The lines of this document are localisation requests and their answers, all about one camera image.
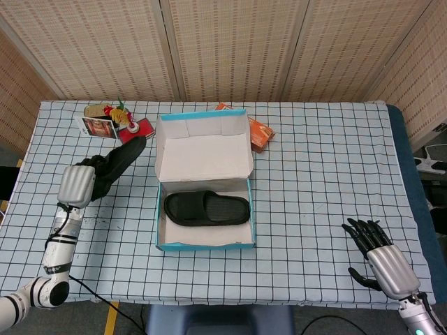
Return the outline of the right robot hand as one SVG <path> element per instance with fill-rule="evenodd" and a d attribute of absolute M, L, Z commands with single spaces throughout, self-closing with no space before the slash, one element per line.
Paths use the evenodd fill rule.
<path fill-rule="evenodd" d="M 401 301 L 419 292 L 420 281 L 401 250 L 391 242 L 377 221 L 353 218 L 342 224 L 354 240 L 374 278 L 361 276 L 354 268 L 348 271 L 361 286 L 382 291 L 387 297 Z"/>

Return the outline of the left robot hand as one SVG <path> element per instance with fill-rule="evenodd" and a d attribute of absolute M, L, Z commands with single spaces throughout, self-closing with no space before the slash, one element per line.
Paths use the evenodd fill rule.
<path fill-rule="evenodd" d="M 104 178 L 106 159 L 95 155 L 65 168 L 58 202 L 67 207 L 85 208 L 90 202 L 108 194 L 110 185 Z"/>

